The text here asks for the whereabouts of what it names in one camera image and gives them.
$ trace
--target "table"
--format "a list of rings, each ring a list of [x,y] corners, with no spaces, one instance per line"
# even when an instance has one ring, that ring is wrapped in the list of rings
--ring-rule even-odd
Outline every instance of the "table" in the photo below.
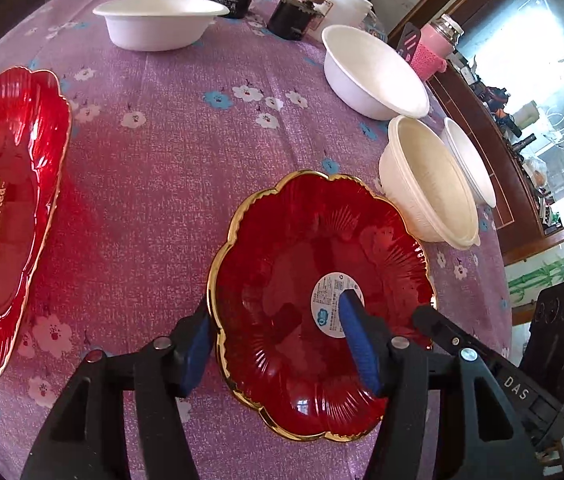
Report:
[[[127,52],[91,10],[107,0],[52,0],[0,40],[0,72],[47,68],[74,114],[60,201],[33,280],[20,343],[0,378],[0,472],[18,478],[57,394],[93,348],[135,351],[193,312],[239,203],[303,168],[377,187],[387,125],[351,110],[323,74],[323,46],[263,27],[276,0],[245,20],[217,18],[174,52]],[[431,95],[425,123],[443,127]],[[480,247],[424,244],[440,311],[508,354],[511,313],[491,211]],[[206,479],[350,479],[364,474],[377,429],[348,444],[297,443],[232,397],[217,364],[178,400]],[[430,401],[437,410],[436,398]],[[143,478],[126,409],[133,478]],[[427,424],[421,478],[436,428]]]

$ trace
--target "white bowl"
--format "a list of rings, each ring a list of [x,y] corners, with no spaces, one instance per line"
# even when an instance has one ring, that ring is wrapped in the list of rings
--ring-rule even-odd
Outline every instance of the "white bowl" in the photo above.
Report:
[[[489,172],[471,139],[454,120],[444,119],[442,140],[459,162],[476,204],[495,207],[495,191]]]
[[[444,142],[425,124],[403,116],[391,121],[380,183],[414,237],[461,251],[480,244],[471,189]]]
[[[422,81],[382,40],[358,28],[331,25],[322,31],[322,42],[327,50],[324,75],[353,110],[378,121],[428,114]]]
[[[95,7],[120,48],[157,52],[199,40],[215,16],[230,11],[210,0],[111,0]]]

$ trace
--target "metal screw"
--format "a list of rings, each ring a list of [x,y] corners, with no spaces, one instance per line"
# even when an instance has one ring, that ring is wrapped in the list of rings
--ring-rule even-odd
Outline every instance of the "metal screw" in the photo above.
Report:
[[[475,361],[478,358],[478,352],[473,350],[473,348],[462,348],[460,355],[465,361]]]
[[[86,354],[86,361],[89,363],[97,363],[102,357],[104,357],[104,352],[99,349],[95,349]]]
[[[165,335],[162,335],[153,341],[153,348],[156,350],[165,350],[169,346],[171,346],[171,338],[166,337]]]
[[[405,337],[402,337],[401,335],[398,335],[391,339],[391,344],[395,346],[395,348],[404,350],[405,348],[409,347],[409,340]]]

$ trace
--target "bowl rim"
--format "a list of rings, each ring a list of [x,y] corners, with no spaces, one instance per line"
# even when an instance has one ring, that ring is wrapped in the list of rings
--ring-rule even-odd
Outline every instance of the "bowl rim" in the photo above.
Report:
[[[33,76],[34,74],[39,74],[39,73],[44,73],[46,75],[52,76],[52,80],[55,82],[55,90],[57,92],[57,97],[58,97],[59,101],[64,101],[64,104],[66,105],[66,108],[68,109],[68,121],[67,121],[68,125],[67,125],[67,128],[66,128],[66,133],[63,134],[63,135],[65,135],[65,140],[64,140],[63,147],[62,147],[62,155],[60,155],[60,161],[59,161],[58,170],[57,170],[57,182],[56,182],[56,185],[55,185],[55,190],[53,192],[52,205],[50,206],[50,211],[49,211],[49,214],[48,214],[48,221],[47,221],[47,224],[46,224],[46,228],[44,229],[44,233],[42,234],[42,241],[41,241],[39,250],[37,251],[37,254],[34,257],[33,267],[31,267],[31,271],[26,278],[26,283],[24,284],[24,286],[25,286],[24,299],[22,300],[22,306],[20,308],[19,317],[18,317],[17,323],[15,325],[13,337],[11,338],[11,341],[9,342],[9,345],[8,345],[8,352],[6,353],[6,355],[4,357],[4,362],[0,366],[0,377],[2,376],[2,373],[4,373],[6,366],[8,366],[10,358],[13,354],[13,350],[15,349],[15,344],[16,344],[16,342],[18,342],[17,336],[19,334],[19,330],[21,328],[22,320],[24,319],[24,313],[25,313],[26,307],[28,305],[28,296],[30,294],[31,283],[33,282],[33,277],[34,277],[34,275],[37,271],[37,266],[38,266],[40,258],[42,256],[42,252],[44,252],[44,248],[46,247],[46,242],[47,242],[47,239],[48,239],[50,226],[52,225],[52,221],[53,221],[54,215],[55,215],[55,210],[57,209],[57,200],[58,200],[59,195],[60,195],[60,185],[62,183],[62,174],[63,174],[64,162],[65,162],[65,159],[66,159],[66,152],[68,151],[68,146],[70,144],[70,132],[71,132],[71,129],[72,129],[72,124],[73,124],[73,113],[72,113],[72,109],[70,108],[70,103],[68,102],[68,98],[62,93],[62,86],[60,85],[60,78],[57,76],[57,74],[55,72],[53,72],[52,70],[45,69],[45,68],[39,69],[39,70],[31,70],[26,66],[15,65],[15,66],[9,67],[5,70],[2,70],[0,72],[0,77],[2,77],[6,72],[10,72],[10,71],[16,72],[17,70],[25,70],[30,76]]]
[[[467,235],[466,237],[461,237],[456,235],[447,226],[446,222],[444,222],[440,218],[440,215],[438,215],[436,210],[428,201],[428,198],[424,195],[424,191],[420,187],[419,182],[415,177],[415,174],[411,170],[411,167],[409,166],[409,163],[406,159],[406,155],[404,155],[404,151],[401,148],[401,142],[399,142],[399,134],[398,134],[399,124],[404,119],[416,121],[417,123],[419,123],[418,126],[423,131],[425,131],[429,135],[429,137],[433,139],[433,142],[437,141],[443,148],[442,156],[444,157],[444,159],[448,161],[449,165],[451,166],[451,168],[454,170],[454,173],[458,177],[458,181],[460,182],[460,187],[462,188],[466,200],[469,202],[469,204],[473,203],[472,211],[475,213],[475,234],[473,235],[473,237],[470,235]],[[477,206],[475,205],[475,199],[473,198],[473,193],[471,191],[471,188],[469,187],[466,177],[464,176],[464,172],[462,171],[462,168],[459,166],[458,162],[456,161],[455,157],[451,154],[449,149],[447,149],[447,147],[444,145],[442,139],[440,139],[440,137],[438,137],[438,135],[431,128],[429,128],[426,124],[424,124],[419,119],[409,118],[405,116],[398,116],[395,119],[392,119],[391,122],[389,123],[388,145],[391,147],[391,151],[395,156],[395,161],[398,164],[399,171],[404,176],[406,176],[408,180],[412,180],[417,184],[416,187],[412,188],[413,196],[417,201],[419,207],[422,209],[425,217],[427,218],[427,221],[430,223],[431,227],[433,227],[434,231],[436,231],[444,239],[446,243],[456,248],[457,250],[465,251],[473,244],[479,245],[480,232],[478,229]]]
[[[209,10],[201,10],[199,12],[173,12],[172,10],[168,9],[154,10],[151,12],[147,12],[146,10],[106,10],[108,6],[111,6],[112,4],[116,4],[118,2],[129,3],[129,0],[108,0],[107,2],[99,4],[97,7],[95,7],[95,9],[93,9],[93,14],[95,14],[96,16],[104,16],[105,18],[201,18],[204,16],[224,16],[225,14],[231,12],[227,6],[213,0],[204,0],[204,2],[207,2],[210,8]]]
[[[465,163],[464,157],[462,156],[462,153],[460,153],[460,148],[456,143],[456,136],[460,135],[460,133],[464,134],[464,136],[467,137],[467,138],[469,137],[466,134],[466,132],[463,130],[462,126],[460,126],[456,121],[452,120],[452,118],[445,117],[444,118],[444,129],[446,130],[449,143],[451,144],[451,147],[452,147],[452,151],[454,152],[454,155],[456,155],[456,158],[458,159],[457,162],[460,164],[460,167],[462,168],[462,171],[464,172],[464,176],[466,177],[466,180],[468,181],[469,186],[471,187],[471,184],[473,184],[473,187],[475,187],[475,190],[478,192],[479,196],[486,202],[486,204],[490,207],[495,207],[495,205],[496,205],[495,189],[493,188],[491,178],[489,177],[489,171],[486,169],[486,165],[482,161],[482,158],[480,157],[480,154],[479,154],[477,148],[475,148],[475,146],[473,146],[471,139],[469,139],[469,142],[471,143],[471,146],[473,147],[473,150],[475,152],[475,153],[472,153],[472,155],[476,155],[476,156],[480,157],[481,165],[480,165],[480,168],[479,168],[478,171],[480,173],[483,173],[483,175],[481,175],[482,178],[484,178],[486,176],[486,180],[484,182],[485,183],[488,182],[488,184],[485,184],[485,185],[481,185],[476,180],[476,178],[473,176],[474,172],[470,171],[469,166]]]
[[[429,283],[429,285],[431,286],[431,290],[433,291],[433,295],[431,297],[431,306],[433,306],[434,309],[438,309],[438,294],[436,292],[434,281],[433,281],[433,279],[430,275],[431,265],[430,265],[430,262],[428,260],[427,251],[424,250],[424,246],[422,245],[421,240],[419,240],[419,238],[417,238],[416,236],[411,234],[411,232],[409,231],[409,228],[406,225],[406,222],[404,221],[404,217],[402,216],[399,209],[395,206],[395,204],[393,204],[393,202],[391,202],[385,196],[381,196],[381,195],[374,193],[373,190],[371,190],[371,188],[369,188],[358,177],[348,175],[348,174],[341,174],[341,173],[326,175],[325,173],[320,173],[319,171],[313,171],[313,170],[298,170],[298,171],[294,171],[292,173],[289,173],[285,177],[283,177],[277,184],[275,184],[275,187],[256,191],[255,193],[253,193],[249,197],[247,197],[238,206],[238,208],[235,211],[235,214],[233,215],[233,218],[231,219],[231,223],[229,224],[227,241],[224,243],[224,245],[217,252],[217,254],[215,255],[215,257],[213,259],[213,262],[211,263],[211,268],[209,270],[208,280],[207,280],[207,283],[206,283],[206,306],[208,308],[211,319],[213,320],[213,322],[215,323],[215,326],[217,327],[217,336],[216,336],[216,339],[215,339],[215,355],[216,355],[216,358],[217,358],[217,362],[218,362],[219,367],[220,367],[220,372],[222,373],[222,376],[224,377],[224,380],[225,380],[227,386],[229,387],[229,389],[231,390],[231,393],[233,394],[233,396],[237,397],[237,399],[240,402],[242,402],[243,404],[245,404],[249,408],[256,410],[259,413],[262,420],[264,420],[265,424],[271,430],[273,430],[274,432],[276,432],[277,434],[279,434],[279,435],[281,435],[285,438],[288,438],[289,440],[295,440],[297,442],[309,442],[311,440],[317,440],[319,438],[324,437],[325,439],[332,440],[334,442],[351,442],[351,441],[357,440],[358,438],[361,438],[364,435],[367,435],[368,433],[373,431],[376,424],[374,424],[372,427],[368,428],[368,430],[363,431],[362,433],[355,434],[355,435],[340,435],[340,434],[336,434],[336,433],[331,433],[331,431],[323,431],[321,433],[312,434],[312,435],[300,435],[300,434],[292,433],[290,431],[285,430],[276,421],[274,421],[273,418],[268,413],[267,409],[262,404],[260,404],[258,402],[254,402],[253,400],[248,398],[244,394],[244,392],[241,391],[237,387],[237,384],[231,379],[231,373],[229,372],[228,363],[227,363],[227,360],[226,360],[226,346],[225,346],[226,345],[226,331],[224,330],[224,327],[222,325],[222,320],[220,319],[219,312],[218,312],[218,309],[217,309],[217,300],[215,299],[215,286],[217,284],[217,276],[219,274],[220,267],[222,265],[224,258],[228,254],[228,252],[236,244],[236,242],[238,240],[239,224],[240,224],[242,218],[244,218],[244,215],[246,214],[246,212],[251,207],[251,205],[253,203],[257,202],[257,200],[259,200],[260,198],[263,198],[263,197],[268,196],[268,195],[278,194],[282,190],[282,188],[286,184],[288,184],[290,181],[292,181],[293,179],[295,179],[299,176],[308,175],[308,174],[322,177],[322,178],[324,178],[324,179],[326,179],[330,182],[333,182],[333,181],[339,180],[339,179],[352,180],[353,182],[355,182],[355,183],[359,184],[361,187],[363,187],[369,193],[372,200],[380,200],[382,202],[386,202],[395,209],[395,211],[399,215],[399,218],[401,219],[402,223],[404,224],[404,229],[405,229],[406,233],[409,236],[411,236],[417,242],[417,244],[422,248],[422,253],[424,254],[425,274],[426,274],[427,282]]]
[[[424,92],[424,97],[426,98],[426,106],[422,106],[421,108],[419,108],[415,114],[413,114],[412,112],[409,112],[408,110],[405,110],[404,108],[400,108],[397,107],[393,104],[389,104],[387,103],[385,100],[383,100],[382,98],[378,97],[378,95],[369,90],[366,86],[362,85],[343,65],[342,63],[340,63],[337,58],[335,56],[333,56],[333,53],[331,52],[331,48],[329,47],[329,36],[331,34],[333,34],[334,32],[336,32],[337,30],[344,30],[344,29],[348,29],[351,31],[354,31],[354,34],[365,34],[366,36],[369,36],[370,38],[372,38],[373,41],[377,41],[379,43],[381,43],[383,45],[382,48],[387,48],[389,49],[393,54],[395,54],[395,56],[399,59],[398,63],[403,63],[404,65],[406,65],[409,70],[411,70],[413,72],[413,76],[415,79],[417,79],[417,81],[420,82],[422,91]],[[387,43],[384,43],[382,40],[380,40],[379,38],[376,38],[375,36],[373,36],[372,34],[369,34],[368,32],[365,32],[364,30],[360,30],[358,28],[355,27],[349,27],[348,25],[329,25],[329,27],[326,27],[322,33],[321,33],[321,40],[322,43],[324,44],[324,47],[326,47],[326,51],[327,51],[327,55],[331,56],[331,59],[334,60],[335,64],[338,66],[338,68],[340,70],[342,70],[342,72],[344,72],[347,77],[361,90],[363,90],[364,92],[366,92],[368,95],[370,95],[373,99],[375,99],[377,102],[379,102],[381,105],[389,108],[389,110],[393,110],[394,112],[397,112],[399,115],[402,116],[406,116],[406,117],[410,117],[413,119],[419,119],[422,117],[425,117],[428,114],[428,111],[431,107],[431,103],[430,103],[430,98],[428,97],[428,92],[427,92],[427,88],[424,86],[424,83],[422,83],[422,81],[419,79],[419,77],[417,77],[417,74],[415,73],[415,71],[412,69],[411,65],[409,65],[404,59],[402,59],[402,57],[395,52],[392,47],[390,47]]]

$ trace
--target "red plate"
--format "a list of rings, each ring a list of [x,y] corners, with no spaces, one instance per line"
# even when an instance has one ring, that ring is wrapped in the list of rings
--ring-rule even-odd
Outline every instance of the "red plate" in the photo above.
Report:
[[[0,375],[50,227],[70,135],[70,106],[54,73],[0,74]]]
[[[282,436],[353,440],[384,412],[339,325],[345,288],[428,346],[411,324],[433,300],[427,261],[388,200],[351,176],[299,171],[239,206],[209,274],[217,357],[235,396]]]

